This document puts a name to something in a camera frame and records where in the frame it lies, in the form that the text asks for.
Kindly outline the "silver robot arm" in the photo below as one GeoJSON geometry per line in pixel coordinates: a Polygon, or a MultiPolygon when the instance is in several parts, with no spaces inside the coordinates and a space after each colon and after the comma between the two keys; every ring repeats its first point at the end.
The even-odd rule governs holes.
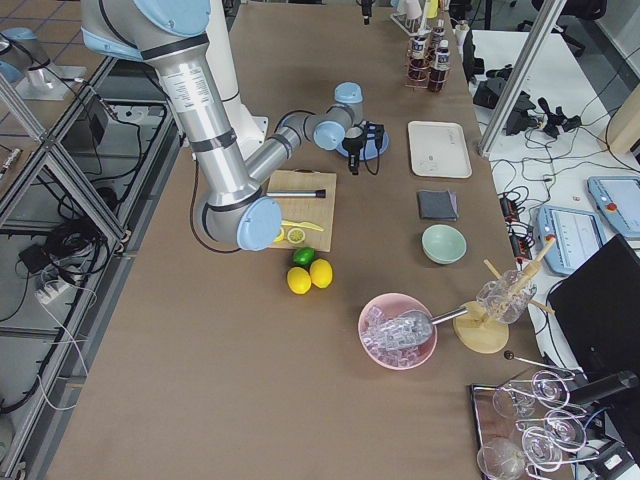
{"type": "Polygon", "coordinates": [[[218,90],[223,79],[235,77],[221,2],[84,1],[81,16],[87,48],[156,71],[208,181],[198,223],[215,241],[251,251],[269,247],[282,213],[263,183],[304,142],[334,150],[364,120],[360,86],[341,83],[326,112],[284,116],[275,133],[244,157],[228,117],[233,100],[218,90]]]}

